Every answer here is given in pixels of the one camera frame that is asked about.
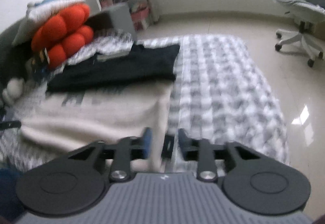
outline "folded black clothing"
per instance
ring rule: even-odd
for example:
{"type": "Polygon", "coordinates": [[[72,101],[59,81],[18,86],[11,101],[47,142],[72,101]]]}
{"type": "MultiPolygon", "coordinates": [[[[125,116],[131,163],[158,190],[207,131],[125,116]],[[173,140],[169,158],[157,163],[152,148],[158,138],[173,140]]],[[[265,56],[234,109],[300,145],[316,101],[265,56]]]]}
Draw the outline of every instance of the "folded black clothing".
{"type": "Polygon", "coordinates": [[[166,79],[175,81],[173,74],[179,45],[146,49],[133,45],[123,57],[98,60],[98,53],[76,65],[67,65],[48,83],[48,92],[83,91],[110,85],[166,79]]]}

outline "metal screw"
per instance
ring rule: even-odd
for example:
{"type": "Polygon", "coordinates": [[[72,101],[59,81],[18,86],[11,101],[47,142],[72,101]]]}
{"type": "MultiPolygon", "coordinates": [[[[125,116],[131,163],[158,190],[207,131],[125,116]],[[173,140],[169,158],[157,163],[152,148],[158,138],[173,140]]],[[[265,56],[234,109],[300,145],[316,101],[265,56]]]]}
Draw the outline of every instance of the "metal screw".
{"type": "Polygon", "coordinates": [[[211,171],[203,171],[200,173],[200,177],[204,180],[212,180],[216,177],[216,174],[211,171]]]}
{"type": "Polygon", "coordinates": [[[127,176],[126,172],[119,170],[112,172],[110,175],[115,179],[124,179],[127,176]]]}

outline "beige floor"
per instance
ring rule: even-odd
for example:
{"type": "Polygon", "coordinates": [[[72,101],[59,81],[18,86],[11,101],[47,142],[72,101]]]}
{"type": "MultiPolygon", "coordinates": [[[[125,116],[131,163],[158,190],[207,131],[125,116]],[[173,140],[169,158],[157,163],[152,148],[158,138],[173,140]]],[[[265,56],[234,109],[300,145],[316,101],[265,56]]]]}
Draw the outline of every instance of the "beige floor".
{"type": "Polygon", "coordinates": [[[291,165],[311,182],[305,212],[314,219],[325,213],[325,62],[317,60],[314,68],[309,68],[308,57],[298,45],[286,45],[276,52],[277,28],[293,30],[295,26],[247,18],[182,16],[163,19],[139,32],[139,39],[210,33],[232,34],[246,41],[280,101],[287,122],[291,165]]]}

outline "white logo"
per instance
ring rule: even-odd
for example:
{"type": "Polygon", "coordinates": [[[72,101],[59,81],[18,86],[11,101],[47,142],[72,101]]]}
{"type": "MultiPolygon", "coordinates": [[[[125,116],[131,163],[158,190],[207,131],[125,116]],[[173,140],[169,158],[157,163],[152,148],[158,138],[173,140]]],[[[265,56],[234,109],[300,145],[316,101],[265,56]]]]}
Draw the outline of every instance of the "white logo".
{"type": "Polygon", "coordinates": [[[160,177],[160,179],[162,179],[162,180],[166,180],[166,179],[168,179],[168,178],[169,178],[168,175],[163,175],[163,176],[160,177]]]}

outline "white plush toy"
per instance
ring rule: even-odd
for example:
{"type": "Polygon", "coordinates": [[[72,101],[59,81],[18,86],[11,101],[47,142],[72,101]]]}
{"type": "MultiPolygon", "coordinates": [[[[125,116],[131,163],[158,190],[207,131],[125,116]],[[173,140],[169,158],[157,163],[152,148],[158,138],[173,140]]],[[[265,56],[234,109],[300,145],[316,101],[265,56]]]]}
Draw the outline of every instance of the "white plush toy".
{"type": "Polygon", "coordinates": [[[12,106],[15,101],[22,96],[24,91],[25,81],[23,78],[12,78],[8,84],[7,88],[2,91],[2,99],[3,101],[12,106]]]}

